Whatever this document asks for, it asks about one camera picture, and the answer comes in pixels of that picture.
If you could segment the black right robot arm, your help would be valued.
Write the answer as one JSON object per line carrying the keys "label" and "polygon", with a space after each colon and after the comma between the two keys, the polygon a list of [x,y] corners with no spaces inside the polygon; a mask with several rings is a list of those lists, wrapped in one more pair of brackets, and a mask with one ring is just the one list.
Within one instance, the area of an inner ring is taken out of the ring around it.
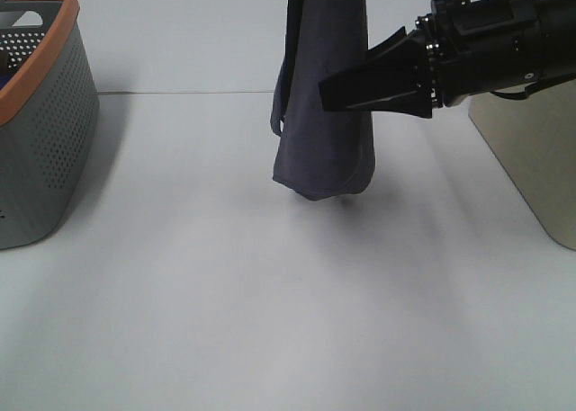
{"label": "black right robot arm", "polygon": [[575,0],[432,0],[364,60],[319,82],[327,112],[435,109],[490,93],[510,101],[575,78]]}

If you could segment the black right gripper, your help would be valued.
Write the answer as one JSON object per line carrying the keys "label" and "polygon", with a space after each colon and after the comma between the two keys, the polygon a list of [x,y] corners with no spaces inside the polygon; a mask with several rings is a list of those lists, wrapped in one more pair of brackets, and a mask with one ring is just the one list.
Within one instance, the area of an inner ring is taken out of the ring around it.
{"label": "black right gripper", "polygon": [[325,111],[432,116],[432,75],[422,31],[400,27],[365,56],[364,63],[319,82]]}

